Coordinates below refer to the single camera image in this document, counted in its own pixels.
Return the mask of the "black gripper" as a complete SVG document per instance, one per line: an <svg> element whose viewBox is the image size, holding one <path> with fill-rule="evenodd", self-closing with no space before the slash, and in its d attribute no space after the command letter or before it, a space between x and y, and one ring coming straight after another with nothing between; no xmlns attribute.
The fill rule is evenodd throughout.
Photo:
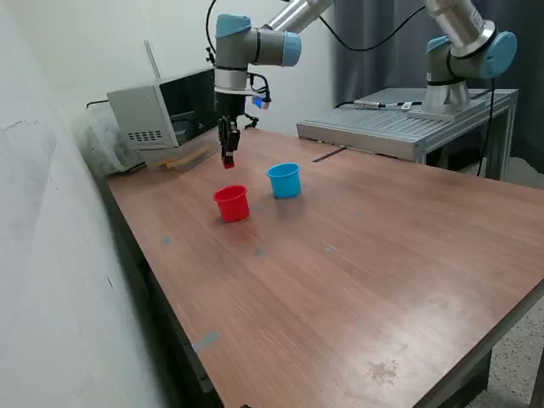
<svg viewBox="0 0 544 408"><path fill-rule="evenodd" d="M215 93L215 111L218 119L218 136L221 144L221 156L226 156L227 162L234 162L234 153L237 151L241 131L236 120L244 116L246 110L246 96L235 93Z"/></svg>

